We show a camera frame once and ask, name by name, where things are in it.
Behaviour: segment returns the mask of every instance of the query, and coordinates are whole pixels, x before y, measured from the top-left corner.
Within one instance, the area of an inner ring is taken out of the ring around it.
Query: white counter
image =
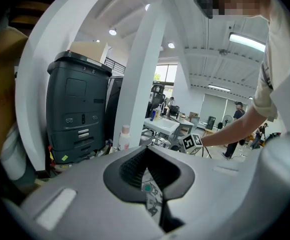
[[[150,118],[146,118],[144,121],[144,125],[155,132],[163,133],[170,136],[180,124],[178,122],[171,121],[165,118],[160,118],[154,121],[150,121]]]
[[[170,118],[171,118],[172,120],[174,120],[174,121],[176,121],[176,122],[182,124],[182,125],[194,126],[194,124],[193,124],[192,122],[189,122],[189,121],[187,121],[187,120],[185,120],[185,119],[183,119],[183,120],[178,120],[178,119],[176,119],[175,116],[171,116]]]

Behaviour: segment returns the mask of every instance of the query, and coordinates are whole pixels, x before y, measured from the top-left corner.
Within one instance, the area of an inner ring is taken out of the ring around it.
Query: sticker
[[[201,149],[201,147],[197,147],[195,148],[190,154],[194,155],[195,153],[197,153],[199,150]]]
[[[199,135],[194,135],[193,134],[193,138],[194,138],[194,141],[196,143],[196,146],[202,146],[202,143],[201,143]]]
[[[193,147],[195,144],[193,143],[193,140],[191,138],[191,135],[189,135],[188,137],[186,137],[184,139],[184,146],[185,149],[190,149],[191,147]]]
[[[65,161],[68,158],[68,156],[64,155],[62,160]]]
[[[145,184],[143,187],[142,187],[143,191],[145,192],[151,192],[153,190],[153,188],[151,187],[150,184]]]
[[[92,63],[94,65],[97,65],[97,66],[101,67],[101,63],[99,63],[97,61],[94,61],[93,59],[87,58],[87,62]]]

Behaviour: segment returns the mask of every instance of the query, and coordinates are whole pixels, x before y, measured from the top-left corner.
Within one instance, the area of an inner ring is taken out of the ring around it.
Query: white table
[[[178,120],[175,116],[171,116],[170,119],[172,119],[172,120],[174,120],[174,121],[176,121],[176,122],[179,123],[179,127],[178,127],[178,129],[176,131],[174,140],[177,139],[177,137],[179,135],[179,132],[180,132],[180,130],[181,130],[182,127],[189,128],[188,134],[191,133],[192,127],[194,126],[194,124],[192,122],[189,122],[189,121],[187,121],[185,119]]]
[[[166,118],[160,118],[153,121],[150,121],[150,118],[146,118],[144,125],[155,132],[163,133],[168,136],[170,136],[179,127],[178,122],[168,120]]]

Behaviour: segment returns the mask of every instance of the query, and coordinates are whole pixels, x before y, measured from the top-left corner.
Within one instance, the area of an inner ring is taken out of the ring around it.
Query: black chair
[[[218,131],[218,130],[221,130],[223,127],[224,127],[223,123],[220,122],[220,123],[217,125],[217,131]]]

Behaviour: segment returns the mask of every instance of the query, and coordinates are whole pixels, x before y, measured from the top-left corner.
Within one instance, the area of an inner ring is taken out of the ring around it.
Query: window
[[[157,65],[154,81],[175,82],[177,65]]]
[[[159,66],[156,66],[154,80],[155,81],[165,82],[166,75],[167,75],[167,69],[168,69],[168,65],[159,65]]]
[[[173,87],[165,86],[164,95],[166,95],[166,98],[170,98],[172,93],[173,93]]]
[[[171,82],[171,83],[175,82],[176,71],[177,71],[177,65],[168,65],[166,82]]]

